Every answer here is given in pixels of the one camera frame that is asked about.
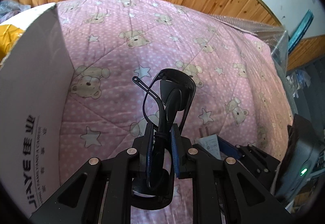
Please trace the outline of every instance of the white star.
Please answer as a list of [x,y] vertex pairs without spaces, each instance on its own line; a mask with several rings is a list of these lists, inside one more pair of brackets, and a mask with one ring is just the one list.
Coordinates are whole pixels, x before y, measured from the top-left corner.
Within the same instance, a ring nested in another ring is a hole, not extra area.
[[170,37],[168,37],[168,38],[172,39],[173,42],[180,42],[180,40],[177,36],[170,35]]
[[211,111],[206,112],[204,108],[202,108],[202,114],[199,116],[200,119],[203,120],[203,125],[207,124],[208,121],[214,121],[210,118]]
[[141,79],[144,76],[151,77],[149,71],[150,71],[150,67],[142,67],[139,65],[139,68],[137,68],[134,72],[137,73],[138,77]]
[[61,24],[68,24],[69,22],[70,22],[69,19],[64,19],[64,20],[61,22]]
[[219,75],[224,75],[225,74],[224,72],[222,72],[222,68],[219,68],[219,67],[217,67],[214,71],[218,72]]
[[83,134],[80,136],[81,139],[86,140],[84,146],[88,148],[92,144],[101,146],[101,143],[97,140],[98,137],[100,136],[100,131],[92,131],[88,126],[87,126],[87,133]]
[[178,192],[179,190],[179,185],[177,186],[174,186],[174,193],[173,193],[173,197],[176,197],[176,196],[181,196],[180,193]]
[[86,37],[86,38],[88,40],[88,43],[91,43],[91,42],[99,42],[98,41],[99,36],[93,36],[93,35],[91,35],[91,36]]

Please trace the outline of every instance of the green indicator light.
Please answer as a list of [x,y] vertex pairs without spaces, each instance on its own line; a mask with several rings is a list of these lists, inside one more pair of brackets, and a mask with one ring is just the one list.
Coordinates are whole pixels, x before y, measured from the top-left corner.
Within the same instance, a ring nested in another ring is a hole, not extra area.
[[307,172],[307,168],[305,168],[304,170],[301,171],[301,175],[302,176],[305,172]]

